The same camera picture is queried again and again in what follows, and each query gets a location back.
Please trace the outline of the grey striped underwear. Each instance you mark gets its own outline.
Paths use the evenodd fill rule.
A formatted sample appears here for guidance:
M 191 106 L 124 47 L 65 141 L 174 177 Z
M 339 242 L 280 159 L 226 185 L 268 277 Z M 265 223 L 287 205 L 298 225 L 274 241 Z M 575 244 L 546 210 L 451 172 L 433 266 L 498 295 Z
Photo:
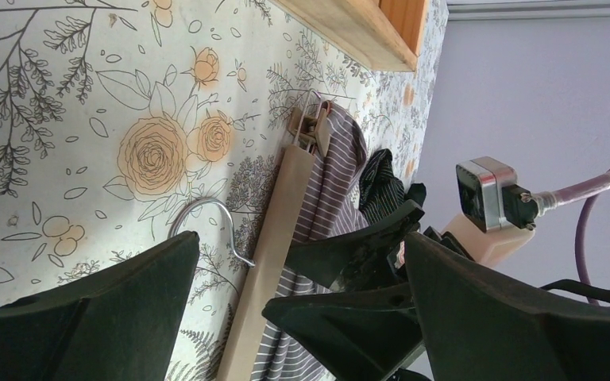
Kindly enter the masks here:
M 330 110 L 327 154 L 317 155 L 292 241 L 320 241 L 368 225 L 351 196 L 367 162 L 367 144 L 358 123 L 342 106 Z M 268 322 L 250 380 L 322 380 L 327 370 L 294 338 Z

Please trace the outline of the wooden clip hanger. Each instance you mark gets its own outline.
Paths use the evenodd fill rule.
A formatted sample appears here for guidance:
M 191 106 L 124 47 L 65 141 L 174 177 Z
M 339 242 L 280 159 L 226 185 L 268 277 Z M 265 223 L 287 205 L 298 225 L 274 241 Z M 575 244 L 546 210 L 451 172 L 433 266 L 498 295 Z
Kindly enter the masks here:
M 231 252 L 249 266 L 235 318 L 218 367 L 217 380 L 249 380 L 263 337 L 262 310 L 276 293 L 296 222 L 315 162 L 310 152 L 306 112 L 297 112 L 295 135 L 282 156 L 253 258 L 242 256 L 230 238 Z

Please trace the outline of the floral patterned table mat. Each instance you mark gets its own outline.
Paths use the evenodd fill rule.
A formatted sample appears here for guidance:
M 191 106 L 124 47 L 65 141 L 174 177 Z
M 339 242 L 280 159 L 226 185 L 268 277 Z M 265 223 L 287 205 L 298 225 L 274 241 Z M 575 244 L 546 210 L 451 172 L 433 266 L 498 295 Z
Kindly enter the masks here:
M 197 198 L 257 240 L 310 89 L 415 177 L 448 18 L 416 73 L 370 71 L 268 1 L 0 1 L 0 306 L 164 241 Z

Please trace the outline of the wooden clothes rack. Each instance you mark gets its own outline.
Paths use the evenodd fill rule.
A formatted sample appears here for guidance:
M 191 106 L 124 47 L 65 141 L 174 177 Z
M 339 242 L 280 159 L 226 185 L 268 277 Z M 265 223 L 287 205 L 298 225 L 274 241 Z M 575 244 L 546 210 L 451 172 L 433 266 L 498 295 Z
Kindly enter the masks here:
M 426 0 L 275 0 L 274 4 L 366 69 L 417 69 L 430 8 Z

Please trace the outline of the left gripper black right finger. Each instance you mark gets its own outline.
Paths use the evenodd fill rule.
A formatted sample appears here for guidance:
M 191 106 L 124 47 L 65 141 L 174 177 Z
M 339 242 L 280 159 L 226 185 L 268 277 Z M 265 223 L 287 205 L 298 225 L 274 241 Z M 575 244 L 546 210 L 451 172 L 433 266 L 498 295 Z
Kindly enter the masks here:
M 610 380 L 610 290 L 533 287 L 412 233 L 405 266 L 437 380 Z

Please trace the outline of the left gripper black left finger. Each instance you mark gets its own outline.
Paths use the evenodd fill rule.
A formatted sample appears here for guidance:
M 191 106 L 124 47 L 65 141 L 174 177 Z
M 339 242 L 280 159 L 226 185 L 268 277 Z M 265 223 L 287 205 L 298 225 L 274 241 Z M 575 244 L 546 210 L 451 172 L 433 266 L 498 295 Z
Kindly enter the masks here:
M 0 307 L 0 380 L 162 380 L 199 260 L 186 231 Z

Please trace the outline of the black underwear orange trim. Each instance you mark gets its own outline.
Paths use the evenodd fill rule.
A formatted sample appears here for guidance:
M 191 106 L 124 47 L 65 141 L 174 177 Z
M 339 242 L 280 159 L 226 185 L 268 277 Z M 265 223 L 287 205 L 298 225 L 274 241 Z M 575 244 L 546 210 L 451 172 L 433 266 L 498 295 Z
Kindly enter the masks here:
M 408 190 L 394 176 L 393 156 L 389 149 L 375 151 L 359 178 L 360 201 L 358 210 L 373 225 L 398 210 L 405 201 L 412 200 L 420 207 L 427 197 L 423 183 L 413 183 Z

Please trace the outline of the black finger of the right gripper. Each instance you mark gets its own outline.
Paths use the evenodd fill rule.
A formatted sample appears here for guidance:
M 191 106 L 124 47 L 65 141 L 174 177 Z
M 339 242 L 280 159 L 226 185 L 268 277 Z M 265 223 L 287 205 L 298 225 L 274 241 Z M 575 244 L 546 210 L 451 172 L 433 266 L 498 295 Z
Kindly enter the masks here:
M 387 380 L 423 350 L 406 283 L 273 298 L 262 314 L 338 380 Z
M 402 283 L 394 262 L 424 212 L 412 200 L 381 221 L 320 241 L 292 244 L 285 266 L 327 290 L 375 290 Z

